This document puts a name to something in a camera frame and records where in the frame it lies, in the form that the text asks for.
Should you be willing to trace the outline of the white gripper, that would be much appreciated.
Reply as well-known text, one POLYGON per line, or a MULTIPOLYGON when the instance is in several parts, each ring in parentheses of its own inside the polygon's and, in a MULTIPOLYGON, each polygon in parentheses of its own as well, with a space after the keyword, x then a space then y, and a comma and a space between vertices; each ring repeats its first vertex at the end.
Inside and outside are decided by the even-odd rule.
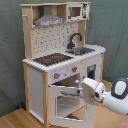
POLYGON ((91 78, 84 78, 82 81, 76 80, 83 88, 83 99, 91 105, 101 105, 106 93, 103 83, 97 82, 91 78))

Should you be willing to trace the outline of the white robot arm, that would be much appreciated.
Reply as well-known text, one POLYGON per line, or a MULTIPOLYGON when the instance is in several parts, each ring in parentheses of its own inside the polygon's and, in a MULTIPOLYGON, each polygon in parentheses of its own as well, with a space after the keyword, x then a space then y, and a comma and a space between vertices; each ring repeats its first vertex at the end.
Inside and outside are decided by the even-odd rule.
POLYGON ((128 115, 128 78, 119 78, 113 81, 111 90, 107 91, 102 82, 91 78, 76 80, 83 88, 83 99, 92 105, 101 105, 109 110, 128 115))

